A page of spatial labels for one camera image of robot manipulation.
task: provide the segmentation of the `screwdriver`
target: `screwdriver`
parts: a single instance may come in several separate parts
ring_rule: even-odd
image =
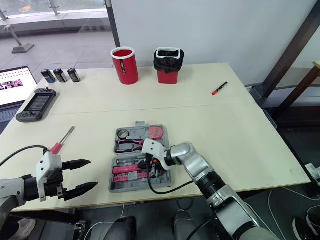
[[[58,154],[62,148],[62,143],[64,142],[64,140],[67,139],[67,137],[69,137],[69,135],[75,130],[75,126],[72,126],[70,128],[70,130],[67,132],[67,134],[62,138],[62,140],[60,142],[57,142],[53,148],[51,148],[50,153],[52,154]]]

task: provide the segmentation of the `red cup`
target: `red cup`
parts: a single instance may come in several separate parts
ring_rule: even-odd
[[[111,57],[121,83],[130,85],[138,82],[138,68],[133,48],[117,47],[111,51]]]
[[[165,71],[158,71],[158,83],[160,84],[177,84],[178,72],[166,73]]]

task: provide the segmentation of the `glass railing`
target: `glass railing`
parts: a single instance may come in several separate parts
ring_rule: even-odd
[[[97,9],[106,9],[104,0],[0,0],[0,10],[9,18]]]

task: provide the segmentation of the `open toolbox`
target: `open toolbox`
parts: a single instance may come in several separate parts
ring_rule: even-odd
[[[135,127],[124,127],[116,130],[114,153],[112,160],[109,191],[123,193],[148,189],[147,172],[142,167],[146,155],[142,154],[145,139],[150,138],[169,149],[168,134],[163,125],[146,125],[144,121],[135,123]],[[149,175],[153,188],[168,187],[171,184],[171,173],[160,169],[157,164],[149,167]]]

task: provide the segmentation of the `black battery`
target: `black battery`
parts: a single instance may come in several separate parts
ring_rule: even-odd
[[[80,82],[80,77],[79,77],[77,71],[76,71],[74,68],[70,68],[70,69],[68,70],[68,74],[69,74],[71,80],[72,80],[74,83]]]
[[[56,82],[54,75],[50,72],[49,69],[42,70],[41,74],[49,84],[53,84]]]
[[[65,75],[64,71],[61,70],[61,68],[57,68],[53,71],[53,73],[60,83],[66,83],[68,81],[67,76]]]

